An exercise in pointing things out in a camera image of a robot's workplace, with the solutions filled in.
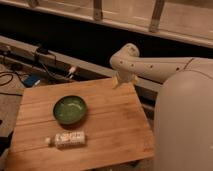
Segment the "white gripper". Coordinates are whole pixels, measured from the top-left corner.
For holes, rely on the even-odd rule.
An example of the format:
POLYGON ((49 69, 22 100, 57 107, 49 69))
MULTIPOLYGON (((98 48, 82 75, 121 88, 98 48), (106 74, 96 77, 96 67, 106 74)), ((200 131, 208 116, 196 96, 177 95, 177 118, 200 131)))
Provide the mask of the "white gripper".
POLYGON ((139 78, 130 72, 118 70, 116 76, 113 77, 114 88, 119 87, 119 83, 127 83, 127 82, 137 84, 139 82, 139 78))

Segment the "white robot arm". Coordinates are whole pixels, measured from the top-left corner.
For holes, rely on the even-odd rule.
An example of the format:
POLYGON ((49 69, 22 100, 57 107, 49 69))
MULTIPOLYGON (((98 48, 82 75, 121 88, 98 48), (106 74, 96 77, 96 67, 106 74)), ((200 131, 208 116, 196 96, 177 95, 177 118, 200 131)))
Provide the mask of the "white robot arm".
POLYGON ((154 115, 154 171, 213 171, 213 59, 147 58, 128 43, 110 57, 115 80, 162 84, 154 115))

